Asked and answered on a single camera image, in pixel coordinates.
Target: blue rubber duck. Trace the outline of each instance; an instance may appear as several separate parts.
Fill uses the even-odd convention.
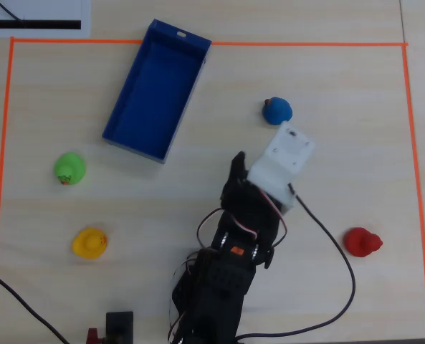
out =
[[[273,97],[264,101],[263,117],[271,125],[279,125],[292,118],[292,108],[285,99]]]

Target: white paper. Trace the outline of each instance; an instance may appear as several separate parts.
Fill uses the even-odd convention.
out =
[[[0,37],[85,38],[91,34],[91,0],[1,0],[20,19],[80,20],[80,30],[0,29]],[[0,20],[12,19],[0,7]]]

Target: rubber duck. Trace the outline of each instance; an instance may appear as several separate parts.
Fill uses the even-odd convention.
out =
[[[100,229],[83,229],[72,242],[72,251],[85,259],[97,259],[107,248],[107,237]]]
[[[292,118],[292,108],[288,101],[273,97],[264,101],[263,117],[271,125],[279,125]]]
[[[85,162],[76,153],[62,154],[54,165],[54,174],[62,185],[78,183],[82,180],[85,173]]]
[[[355,257],[366,257],[371,252],[378,251],[383,245],[381,238],[370,233],[365,228],[350,229],[343,238],[345,248]]]

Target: orange tape border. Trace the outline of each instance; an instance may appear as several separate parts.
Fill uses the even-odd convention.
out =
[[[6,72],[5,99],[4,99],[4,116],[2,120],[1,144],[0,144],[0,214],[2,189],[4,185],[4,161],[5,161],[5,145],[6,145],[6,127],[9,112],[9,97],[11,86],[11,71],[13,68],[13,56],[15,43],[69,43],[69,44],[140,44],[141,39],[30,39],[30,38],[14,38],[10,37],[10,49],[8,67]],[[403,75],[405,78],[406,103],[408,108],[409,126],[411,134],[411,148],[413,151],[414,173],[416,179],[416,193],[419,207],[419,221],[421,225],[421,243],[424,262],[424,278],[425,278],[425,220],[424,205],[421,189],[421,178],[419,174],[419,160],[416,145],[416,132],[414,129],[413,106],[411,104],[411,89],[409,82],[408,60],[406,56],[406,42],[212,42],[214,46],[222,47],[401,47],[403,61]]]

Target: green rubber duck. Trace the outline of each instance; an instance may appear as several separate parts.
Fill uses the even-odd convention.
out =
[[[85,162],[76,153],[62,154],[54,165],[54,174],[62,185],[78,183],[82,180],[85,173]]]

